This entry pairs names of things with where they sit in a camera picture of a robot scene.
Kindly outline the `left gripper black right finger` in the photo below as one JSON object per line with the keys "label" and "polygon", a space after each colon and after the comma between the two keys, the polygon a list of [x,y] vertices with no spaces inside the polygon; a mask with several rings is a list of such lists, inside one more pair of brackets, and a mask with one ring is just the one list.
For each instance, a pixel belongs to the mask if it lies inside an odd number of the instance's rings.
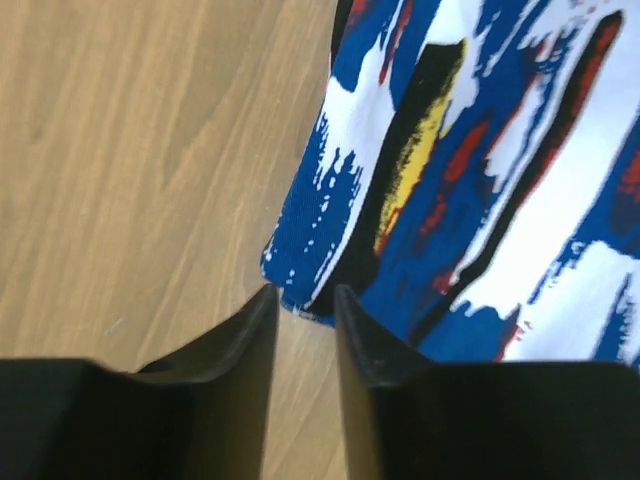
{"label": "left gripper black right finger", "polygon": [[352,479],[635,479],[639,375],[607,362],[438,363],[334,294]]}

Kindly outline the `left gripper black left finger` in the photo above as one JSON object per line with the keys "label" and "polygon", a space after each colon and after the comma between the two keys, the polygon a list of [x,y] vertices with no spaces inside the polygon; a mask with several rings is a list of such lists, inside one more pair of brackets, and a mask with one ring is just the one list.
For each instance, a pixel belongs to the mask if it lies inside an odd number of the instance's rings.
{"label": "left gripper black left finger", "polygon": [[278,326],[275,287],[141,370],[1,363],[5,479],[257,479]]}

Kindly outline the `blue white red patterned pants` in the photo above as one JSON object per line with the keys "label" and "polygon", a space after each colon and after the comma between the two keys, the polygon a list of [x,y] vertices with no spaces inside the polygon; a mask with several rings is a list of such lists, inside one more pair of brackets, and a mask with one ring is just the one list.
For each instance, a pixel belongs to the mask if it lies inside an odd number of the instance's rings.
{"label": "blue white red patterned pants", "polygon": [[260,269],[437,361],[639,363],[639,5],[341,1]]}

